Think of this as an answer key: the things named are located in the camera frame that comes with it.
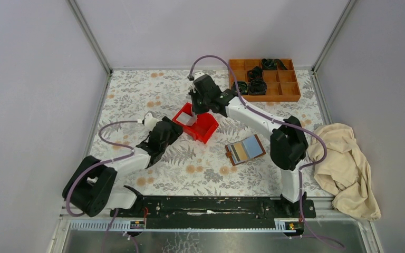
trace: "floral tablecloth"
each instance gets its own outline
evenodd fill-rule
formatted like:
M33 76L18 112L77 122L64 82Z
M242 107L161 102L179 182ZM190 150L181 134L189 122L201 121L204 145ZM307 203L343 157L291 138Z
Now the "floral tablecloth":
M211 75L222 90L228 87L227 70L203 72ZM298 102L254 104L274 115L285 118L293 115L300 119L302 126L313 130L322 124L313 85L308 70L298 70L296 74L302 94ZM98 128L114 121L143 118L148 111L158 118L173 118L186 102L190 102L187 93L191 82L187 75L188 71L183 70L114 71ZM151 168L120 178L115 186L130 185L145 195L279 196L281 174L270 156L232 166L225 155L225 145L249 137L256 131L221 115L215 115L215 118L219 128L207 144L194 141L184 133L167 148L161 161ZM131 123L109 128L104 136L113 142L137 145L147 134L148 130L142 124ZM258 136L268 152L269 141L260 134ZM127 149L102 142L97 135L90 151L91 155L102 160L127 152ZM331 196L314 180L312 168L303 171L303 182L308 196Z

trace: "wooden box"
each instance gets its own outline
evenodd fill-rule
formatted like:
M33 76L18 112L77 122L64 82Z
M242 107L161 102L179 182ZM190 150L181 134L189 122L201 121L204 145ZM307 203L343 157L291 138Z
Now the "wooden box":
M297 102L301 94L297 83L291 59L280 59L288 70L282 70L277 65L277 70L263 70L263 81L267 85L265 95L243 95L249 102ZM247 71L255 66L262 68L262 59L231 59L229 65L237 76L238 81L248 83ZM229 72L229 85L235 86L234 77Z

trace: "crumpled fabric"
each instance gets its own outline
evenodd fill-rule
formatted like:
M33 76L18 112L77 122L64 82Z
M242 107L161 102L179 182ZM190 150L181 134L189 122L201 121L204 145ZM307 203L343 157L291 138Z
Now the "crumpled fabric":
M336 196L332 205L357 219L381 218L380 208L372 192L370 165L356 143L353 129L335 123L320 126L314 133L327 146L327 157L315 166L314 179L322 189ZM320 160L324 154L316 138L311 138L307 151L313 161Z

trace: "gray floor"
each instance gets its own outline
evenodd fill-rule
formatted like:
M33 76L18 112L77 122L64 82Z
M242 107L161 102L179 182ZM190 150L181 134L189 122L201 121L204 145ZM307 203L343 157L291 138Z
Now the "gray floor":
M309 222L319 235L333 237L346 246L343 252L365 252L354 221ZM101 252L103 231L70 230L64 253ZM281 233L235 232L144 232L136 237L140 252L338 252L312 238L289 240ZM121 232L108 235L107 253L135 252L133 241Z

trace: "red box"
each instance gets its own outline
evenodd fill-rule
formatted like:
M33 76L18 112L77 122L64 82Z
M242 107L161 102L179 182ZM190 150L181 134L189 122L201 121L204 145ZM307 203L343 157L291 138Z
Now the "red box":
M198 115L196 122L191 126L181 124L176 120L181 113L192 115L191 104L186 103L184 107L175 115L172 121L180 125L184 129L184 132L193 137L194 140L201 141L204 144L207 143L219 126L213 115L208 112Z

